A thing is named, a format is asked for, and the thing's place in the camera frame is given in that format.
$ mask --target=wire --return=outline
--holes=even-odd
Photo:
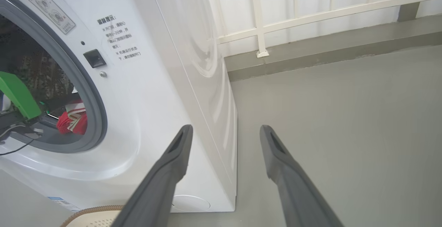
[[[13,129],[13,128],[17,128],[17,127],[26,127],[26,126],[24,126],[24,125],[15,125],[15,126],[12,126],[12,127],[8,128],[5,132],[3,132],[3,134],[0,134],[0,138],[2,138],[2,137],[3,137],[8,131],[10,131],[11,129]],[[28,144],[25,144],[25,145],[19,147],[18,149],[14,150],[14,151],[11,151],[11,152],[0,153],[0,156],[1,156],[1,155],[7,155],[7,154],[10,154],[10,153],[15,153],[15,152],[21,150],[22,148],[26,147],[26,146],[29,145],[29,144],[30,144],[30,142],[29,142]]]

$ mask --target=washing machine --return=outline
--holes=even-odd
[[[28,145],[1,169],[72,211],[123,205],[191,124],[171,211],[235,210],[237,109],[208,0],[0,0],[0,15],[46,51],[40,70],[59,66],[87,114],[84,134],[61,134],[50,114],[37,138],[12,130],[0,153]]]

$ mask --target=label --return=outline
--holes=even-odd
[[[75,23],[52,0],[29,0],[65,35],[75,27]]]
[[[59,197],[48,197],[48,198],[57,202],[57,204],[63,206],[64,208],[66,208],[70,211],[74,211],[74,212],[81,211],[80,208],[74,206],[73,204],[67,202],[66,200],[63,200],[62,198],[59,198]]]
[[[106,43],[119,60],[129,60],[142,55],[134,33],[125,21],[109,15],[97,19],[97,25],[101,27]]]

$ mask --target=white railing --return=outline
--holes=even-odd
[[[329,11],[314,13],[308,16],[299,17],[298,13],[298,1],[293,0],[293,10],[294,10],[294,19],[289,19],[277,23],[272,23],[268,25],[264,25],[262,22],[262,8],[261,8],[261,0],[252,0],[253,2],[253,11],[254,11],[254,22],[255,28],[243,30],[231,34],[227,34],[223,14],[221,11],[221,3],[220,0],[215,0],[216,7],[221,19],[221,31],[223,36],[218,38],[218,43],[227,43],[235,40],[240,40],[243,38],[248,38],[252,36],[257,36],[258,38],[258,52],[256,54],[257,57],[265,57],[268,56],[269,53],[266,50],[264,34],[270,33],[274,31],[278,31],[281,29],[286,29],[290,27],[296,27],[300,25],[305,25],[313,22],[319,22],[327,19],[333,19],[341,16],[349,16],[355,13],[362,13],[367,11],[373,11],[381,8],[390,8],[394,6],[400,6],[404,4],[414,3],[414,2],[422,2],[427,0],[380,0],[373,2],[373,0],[366,0],[366,3],[359,5],[352,5],[346,8],[334,8],[334,0],[330,0]]]

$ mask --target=gray floor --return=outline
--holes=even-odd
[[[57,227],[73,212],[0,169],[0,226]]]
[[[285,226],[259,127],[273,126],[345,226],[440,226],[442,46],[233,82],[237,210],[171,227]]]

